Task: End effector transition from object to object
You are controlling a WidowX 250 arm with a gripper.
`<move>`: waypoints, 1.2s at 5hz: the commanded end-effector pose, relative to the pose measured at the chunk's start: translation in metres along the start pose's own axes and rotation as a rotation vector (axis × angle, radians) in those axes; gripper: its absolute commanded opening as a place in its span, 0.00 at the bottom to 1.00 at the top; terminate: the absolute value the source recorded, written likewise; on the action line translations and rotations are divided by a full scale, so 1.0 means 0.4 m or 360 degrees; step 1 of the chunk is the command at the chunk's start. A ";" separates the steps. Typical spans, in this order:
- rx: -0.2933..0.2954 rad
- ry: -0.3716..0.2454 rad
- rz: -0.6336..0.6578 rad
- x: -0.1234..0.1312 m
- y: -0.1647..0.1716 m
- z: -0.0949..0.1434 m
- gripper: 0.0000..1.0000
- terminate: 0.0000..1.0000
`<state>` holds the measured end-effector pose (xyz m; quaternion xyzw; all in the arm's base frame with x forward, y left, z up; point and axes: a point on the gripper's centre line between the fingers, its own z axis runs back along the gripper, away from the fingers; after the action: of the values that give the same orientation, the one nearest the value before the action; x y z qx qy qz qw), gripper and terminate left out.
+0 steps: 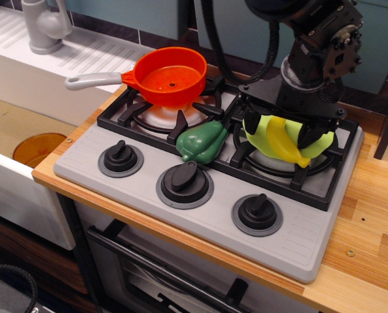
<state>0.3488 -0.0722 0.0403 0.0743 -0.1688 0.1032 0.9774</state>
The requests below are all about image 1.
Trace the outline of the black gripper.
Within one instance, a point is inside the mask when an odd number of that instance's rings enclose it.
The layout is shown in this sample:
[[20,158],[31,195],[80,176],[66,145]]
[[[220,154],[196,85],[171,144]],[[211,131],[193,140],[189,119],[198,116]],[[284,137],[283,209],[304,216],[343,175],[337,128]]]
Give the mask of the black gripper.
[[337,103],[322,100],[317,91],[292,88],[281,77],[241,85],[240,92],[249,104],[244,113],[244,128],[254,135],[262,115],[275,115],[304,123],[298,135],[298,147],[308,147],[324,134],[334,132],[336,123],[347,116]]

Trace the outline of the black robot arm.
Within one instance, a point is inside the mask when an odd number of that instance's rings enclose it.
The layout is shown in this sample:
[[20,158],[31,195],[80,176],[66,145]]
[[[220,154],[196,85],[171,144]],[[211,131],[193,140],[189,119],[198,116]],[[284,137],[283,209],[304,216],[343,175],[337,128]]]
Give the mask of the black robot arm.
[[276,30],[284,23],[294,43],[280,74],[244,84],[245,130],[254,134],[262,115],[275,115],[303,124],[299,147],[308,147],[335,131],[346,117],[338,105],[344,88],[341,77],[354,73],[361,58],[362,16],[352,1],[247,1],[247,7]]

